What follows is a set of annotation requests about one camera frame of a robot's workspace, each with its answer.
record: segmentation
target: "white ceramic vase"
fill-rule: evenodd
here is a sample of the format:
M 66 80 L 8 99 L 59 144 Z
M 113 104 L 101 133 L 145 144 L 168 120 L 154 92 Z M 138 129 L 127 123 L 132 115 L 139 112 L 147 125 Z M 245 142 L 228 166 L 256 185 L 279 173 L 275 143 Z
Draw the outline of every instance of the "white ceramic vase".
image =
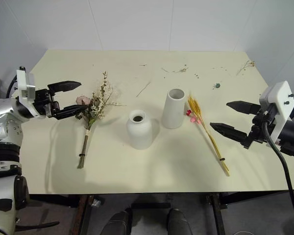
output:
M 182 125 L 184 118 L 185 93 L 181 89 L 168 92 L 161 122 L 168 129 L 175 129 Z
M 142 110 L 130 112 L 126 129 L 133 148 L 146 149 L 152 143 L 152 125 L 149 117 Z

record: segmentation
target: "white vase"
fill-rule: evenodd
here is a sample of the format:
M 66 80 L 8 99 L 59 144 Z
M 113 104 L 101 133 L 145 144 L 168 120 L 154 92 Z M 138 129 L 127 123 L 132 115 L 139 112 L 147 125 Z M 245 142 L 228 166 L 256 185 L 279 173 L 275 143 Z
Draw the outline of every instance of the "white vase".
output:
M 142 110 L 130 112 L 126 129 L 133 148 L 146 149 L 152 143 L 152 125 L 149 117 Z
M 168 129 L 175 129 L 182 125 L 184 118 L 185 93 L 181 89 L 168 92 L 162 113 L 162 124 Z

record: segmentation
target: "white wall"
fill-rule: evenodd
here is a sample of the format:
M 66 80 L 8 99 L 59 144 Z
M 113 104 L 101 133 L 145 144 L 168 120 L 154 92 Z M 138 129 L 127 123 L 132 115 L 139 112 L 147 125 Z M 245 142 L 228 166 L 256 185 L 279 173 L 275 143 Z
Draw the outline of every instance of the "white wall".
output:
M 0 79 L 46 49 L 243 50 L 294 91 L 294 0 L 0 0 Z

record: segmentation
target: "table top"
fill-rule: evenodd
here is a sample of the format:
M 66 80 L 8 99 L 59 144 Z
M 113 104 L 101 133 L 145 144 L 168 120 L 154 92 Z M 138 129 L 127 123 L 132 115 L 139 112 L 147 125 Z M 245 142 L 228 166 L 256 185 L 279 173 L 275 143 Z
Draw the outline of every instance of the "table top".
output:
M 213 192 L 287 189 L 282 165 L 265 144 L 249 150 L 215 132 L 230 176 L 222 170 L 201 126 L 184 117 L 180 128 L 160 123 L 167 91 L 181 88 L 199 102 L 206 124 L 223 122 L 249 132 L 253 115 L 235 112 L 225 104 L 258 103 L 267 84 L 256 67 L 238 71 L 244 52 L 80 51 L 48 50 L 32 70 L 36 89 L 74 80 L 82 86 L 57 93 L 63 108 L 77 96 L 91 96 L 104 71 L 114 87 L 113 100 L 89 139 L 85 166 L 77 169 L 85 135 L 75 117 L 31 119 L 22 125 L 23 175 L 30 193 L 84 194 L 135 192 Z M 150 83 L 138 97 L 137 94 Z M 150 148 L 129 145 L 125 124 L 129 112 L 141 109 L 152 118 L 157 135 Z M 294 187 L 294 157 L 285 155 Z

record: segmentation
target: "wheat stalk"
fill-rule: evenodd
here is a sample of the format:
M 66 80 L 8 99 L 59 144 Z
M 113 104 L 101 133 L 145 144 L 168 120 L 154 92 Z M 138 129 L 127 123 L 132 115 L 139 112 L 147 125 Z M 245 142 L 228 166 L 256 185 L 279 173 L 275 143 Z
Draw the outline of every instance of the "wheat stalk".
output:
M 194 115 L 200 120 L 203 128 L 205 129 L 215 151 L 216 151 L 216 154 L 221 162 L 221 166 L 222 168 L 224 169 L 225 173 L 230 176 L 230 171 L 229 171 L 229 168 L 227 167 L 227 165 L 224 163 L 224 159 L 222 158 L 221 156 L 221 153 L 219 151 L 219 148 L 217 146 L 217 143 L 214 139 L 214 137 L 210 134 L 209 130 L 207 129 L 206 125 L 205 125 L 205 122 L 202 118 L 202 113 L 201 113 L 201 109 L 200 109 L 200 106 L 198 105 L 198 102 L 197 100 L 195 100 L 191 95 L 189 96 L 188 98 L 188 104 L 190 105 L 190 108 L 192 110 L 192 112 L 194 113 Z

